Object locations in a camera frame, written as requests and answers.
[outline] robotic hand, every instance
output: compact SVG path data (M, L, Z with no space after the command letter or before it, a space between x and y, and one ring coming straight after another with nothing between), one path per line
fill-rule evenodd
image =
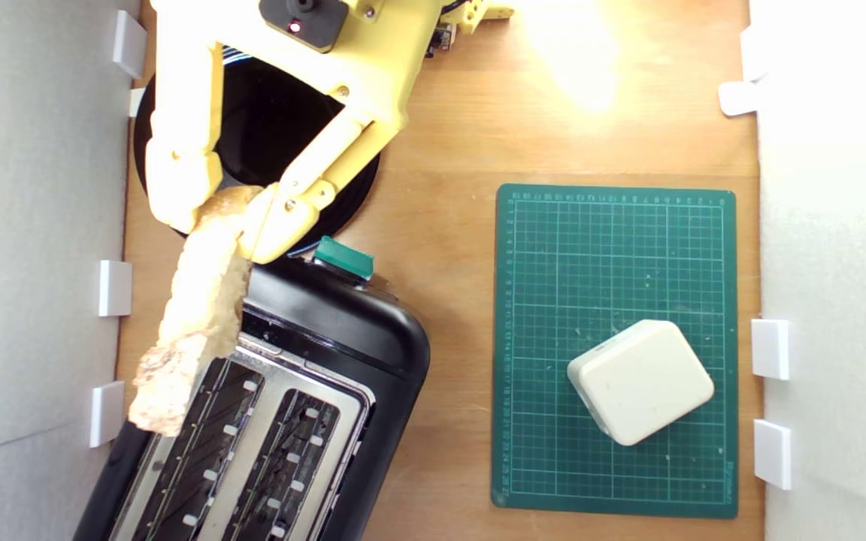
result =
M189 233L223 178L214 152L223 45L343 104L278 182L247 207L238 255L268 263L298 242L339 191L407 123L406 102L439 23L472 33L513 10L491 0L153 0L156 109L147 191L156 219Z

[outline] toaster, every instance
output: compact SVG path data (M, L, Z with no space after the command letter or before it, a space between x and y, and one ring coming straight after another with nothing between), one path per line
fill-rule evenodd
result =
M361 537L429 341L348 253L253 268L235 352L200 370L178 436L125 422L76 541Z

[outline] black disc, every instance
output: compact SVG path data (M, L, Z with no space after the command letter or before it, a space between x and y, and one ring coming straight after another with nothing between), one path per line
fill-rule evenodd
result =
M322 95L289 73L245 55L227 61L223 81L223 127L216 154L223 164L223 185L268 186L279 180L293 158L316 137L343 104ZM152 137L156 78L142 95L133 137L138 179L145 191L145 147ZM367 198L379 154L320 212L313 228L288 253L312 249L350 221Z

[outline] wooden table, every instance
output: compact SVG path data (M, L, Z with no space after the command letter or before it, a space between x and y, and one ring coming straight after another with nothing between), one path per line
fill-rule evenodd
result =
M510 21L426 61L411 123L383 155L367 204L339 238L422 321L432 364L365 538L763 539L753 476L749 326L759 314L755 123L726 119L717 86L741 74L746 0L520 1ZM155 14L142 14L154 31ZM147 65L152 65L149 51ZM125 259L133 315L120 336L129 381L155 341L180 238L155 222L130 169ZM504 182L732 189L740 289L740 514L683 520L498 509L489 497L492 241ZM130 389L127 400L131 400Z

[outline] grid lines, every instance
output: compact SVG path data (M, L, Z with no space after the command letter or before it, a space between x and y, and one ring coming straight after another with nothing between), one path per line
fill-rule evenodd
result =
M733 208L729 192L501 188L495 503L736 514ZM715 394L626 448L599 431L566 367L640 319L676 322Z

